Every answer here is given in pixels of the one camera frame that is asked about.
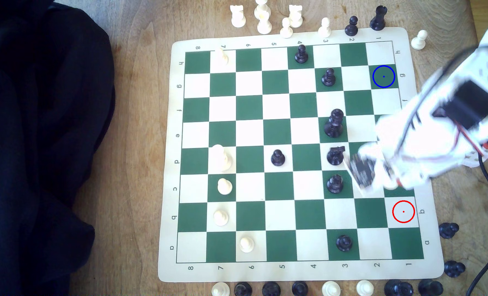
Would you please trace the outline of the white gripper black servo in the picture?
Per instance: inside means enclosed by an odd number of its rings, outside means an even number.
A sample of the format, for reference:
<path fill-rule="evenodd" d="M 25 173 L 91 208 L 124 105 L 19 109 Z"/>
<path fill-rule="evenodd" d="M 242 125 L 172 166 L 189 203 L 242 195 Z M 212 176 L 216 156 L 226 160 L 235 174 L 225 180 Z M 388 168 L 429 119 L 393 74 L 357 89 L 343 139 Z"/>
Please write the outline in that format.
<path fill-rule="evenodd" d="M 389 164 L 379 142 L 361 145 L 358 152 L 346 157 L 345 167 L 353 185 L 363 197 L 379 190 L 394 190 L 399 186 L 409 190 L 430 181 L 428 166 L 398 166 Z"/>

